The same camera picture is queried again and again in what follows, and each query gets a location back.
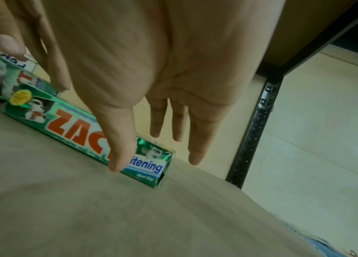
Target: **table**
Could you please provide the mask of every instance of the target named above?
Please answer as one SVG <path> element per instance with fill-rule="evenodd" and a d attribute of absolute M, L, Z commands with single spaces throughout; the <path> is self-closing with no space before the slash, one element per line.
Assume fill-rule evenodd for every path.
<path fill-rule="evenodd" d="M 1 109 L 0 256 L 320 256 L 190 164 L 174 160 L 152 189 Z"/>

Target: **floor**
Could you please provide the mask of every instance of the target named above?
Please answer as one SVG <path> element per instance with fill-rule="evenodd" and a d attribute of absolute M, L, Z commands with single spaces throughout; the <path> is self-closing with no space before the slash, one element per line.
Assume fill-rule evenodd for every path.
<path fill-rule="evenodd" d="M 285 77 L 242 190 L 358 254 L 358 66 L 317 54 Z"/>

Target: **palm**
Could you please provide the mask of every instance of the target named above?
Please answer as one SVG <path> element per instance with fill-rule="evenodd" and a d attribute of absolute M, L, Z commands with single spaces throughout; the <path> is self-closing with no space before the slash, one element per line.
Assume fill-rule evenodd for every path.
<path fill-rule="evenodd" d="M 253 25 L 261 13 L 251 14 L 258 0 L 160 2 L 44 1 L 76 92 L 112 146 L 112 170 L 123 169 L 136 148 L 132 107 L 144 96 L 152 136 L 160 133 L 170 99 L 173 137 L 180 141 L 188 107 L 189 161 L 200 163 L 252 79 L 279 15 L 262 30 Z"/>

